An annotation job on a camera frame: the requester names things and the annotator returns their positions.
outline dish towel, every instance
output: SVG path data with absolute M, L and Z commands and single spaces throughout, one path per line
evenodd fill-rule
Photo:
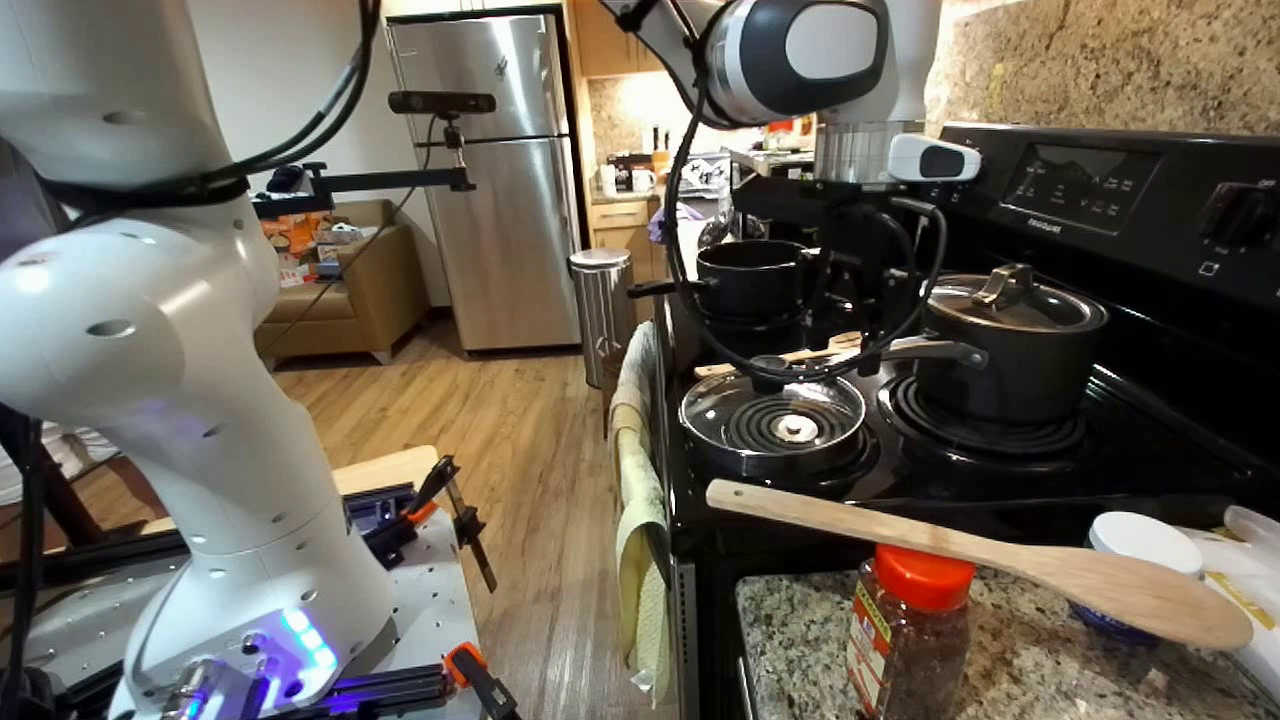
M 666 637 L 666 582 L 663 582 L 663 546 L 666 546 L 666 503 L 658 476 L 652 466 L 652 400 L 658 389 L 658 346 L 654 326 L 638 324 L 627 340 L 621 380 L 612 393 L 606 445 L 616 454 L 616 641 L 631 679 L 658 705 L 670 693 L 670 637 Z

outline kitchen cabinet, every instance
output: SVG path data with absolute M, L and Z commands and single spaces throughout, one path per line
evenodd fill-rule
M 598 0 L 569 0 L 572 44 L 584 74 L 658 72 L 658 61 L 616 26 Z
M 587 207 L 591 249 L 627 252 L 636 282 L 666 281 L 666 255 L 649 241 L 652 210 L 652 197 L 591 198 Z

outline wooden spatula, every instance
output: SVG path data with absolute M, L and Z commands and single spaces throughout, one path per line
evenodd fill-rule
M 1089 546 L 1001 543 L 938 522 L 736 480 L 712 480 L 709 503 L 736 517 L 1001 569 L 1163 641 L 1200 649 L 1244 649 L 1250 641 L 1250 624 L 1222 595 L 1148 560 Z

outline spice jar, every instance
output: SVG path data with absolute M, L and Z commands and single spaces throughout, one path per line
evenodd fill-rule
M 972 563 L 879 543 L 853 582 L 847 672 L 860 717 L 957 717 Z

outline stainless steel refrigerator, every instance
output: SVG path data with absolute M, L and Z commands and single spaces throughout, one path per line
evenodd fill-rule
M 401 91 L 486 91 L 495 112 L 407 116 L 432 167 L 464 162 L 476 190 L 426 190 L 464 352 L 580 343 L 569 255 L 584 242 L 572 79 L 558 7 L 391 15 Z

